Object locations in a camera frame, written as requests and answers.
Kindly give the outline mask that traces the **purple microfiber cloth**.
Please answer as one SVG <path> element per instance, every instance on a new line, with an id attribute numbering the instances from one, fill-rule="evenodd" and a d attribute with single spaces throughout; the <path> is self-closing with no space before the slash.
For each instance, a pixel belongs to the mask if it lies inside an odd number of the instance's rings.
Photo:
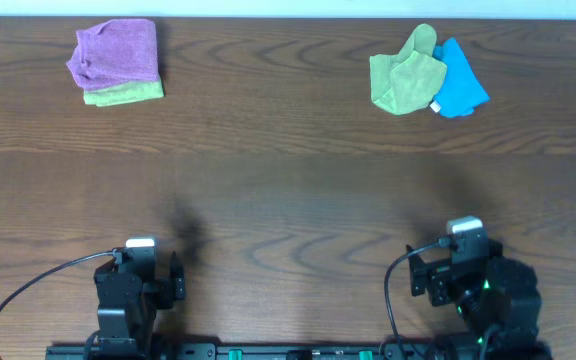
<path id="1" fill-rule="evenodd" d="M 75 83 L 96 91 L 159 79 L 156 25 L 147 19 L 113 19 L 76 31 L 66 63 Z"/>

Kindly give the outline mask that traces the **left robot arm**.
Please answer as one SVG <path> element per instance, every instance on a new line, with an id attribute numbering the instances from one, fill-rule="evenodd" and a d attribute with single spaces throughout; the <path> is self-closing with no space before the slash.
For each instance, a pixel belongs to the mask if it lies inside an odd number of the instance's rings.
<path id="1" fill-rule="evenodd" d="M 94 273 L 99 329 L 84 345 L 85 359 L 160 360 L 175 357 L 174 346 L 153 332 L 157 312 L 186 296 L 184 267 L 176 253 L 165 277 L 156 275 L 153 246 L 123 247 Z"/>

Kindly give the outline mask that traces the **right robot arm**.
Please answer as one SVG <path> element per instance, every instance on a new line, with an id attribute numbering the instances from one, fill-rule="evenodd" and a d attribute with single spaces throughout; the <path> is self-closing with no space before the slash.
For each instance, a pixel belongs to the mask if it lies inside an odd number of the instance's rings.
<path id="1" fill-rule="evenodd" d="M 444 235 L 422 248 L 406 247 L 411 294 L 432 306 L 455 306 L 468 331 L 439 336 L 424 359 L 551 360 L 538 340 L 542 298 L 535 270 L 503 255 L 482 228 Z"/>

